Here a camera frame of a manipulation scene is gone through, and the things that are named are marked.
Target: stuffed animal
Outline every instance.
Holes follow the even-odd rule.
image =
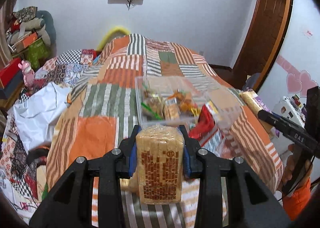
[[[31,68],[31,64],[27,60],[21,61],[21,64],[18,64],[19,69],[21,69],[23,74],[24,85],[31,90],[33,87],[33,82],[35,80],[35,72]]]

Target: bread package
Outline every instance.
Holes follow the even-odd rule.
[[[138,187],[138,174],[134,172],[133,176],[130,179],[120,179],[120,188],[124,191],[129,191],[132,193],[139,194],[139,187]]]
[[[256,117],[258,117],[258,112],[260,110],[265,110],[265,111],[271,113],[269,108],[263,103],[261,98],[255,93],[255,91],[248,90],[248,91],[242,92],[242,93],[240,93],[240,97],[245,101],[245,103],[248,105],[248,107],[250,108],[250,110],[253,112],[253,114]],[[270,138],[275,137],[275,136],[279,137],[279,131],[276,130],[275,127],[271,126],[270,124],[268,124],[260,119],[259,119],[259,122],[261,123],[263,128],[267,131]]]
[[[136,136],[141,203],[181,201],[183,136],[177,128],[155,125]]]

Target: white appliance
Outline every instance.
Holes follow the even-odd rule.
[[[281,100],[275,105],[272,112],[277,115],[283,116],[290,121],[304,127],[306,121],[304,114],[296,106],[296,104],[287,96],[281,98]],[[288,150],[288,145],[293,142],[288,138],[284,137],[280,133],[279,138],[275,137],[271,140],[280,156],[280,158],[285,161],[290,153],[285,153]]]

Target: white plastic bag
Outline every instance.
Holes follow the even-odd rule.
[[[33,94],[27,101],[13,106],[13,114],[24,149],[49,145],[61,113],[67,109],[70,87],[61,88],[53,82]]]

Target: human hand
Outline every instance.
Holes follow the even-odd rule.
[[[288,146],[288,150],[293,152],[293,146],[294,146],[294,144],[290,144]],[[311,164],[310,161],[307,160],[305,163],[305,168],[306,168],[306,171],[307,170],[309,170],[309,171],[305,174],[303,179],[299,182],[296,189],[303,187],[306,184],[306,182],[308,181],[308,179],[311,175],[311,172],[312,172],[312,167],[313,167],[313,166],[310,167],[310,164]],[[287,165],[284,168],[284,172],[283,172],[278,190],[282,191],[283,185],[285,185],[290,179],[292,179],[292,172],[294,170],[295,165],[296,165],[296,162],[294,162],[293,155],[290,155],[287,159]]]

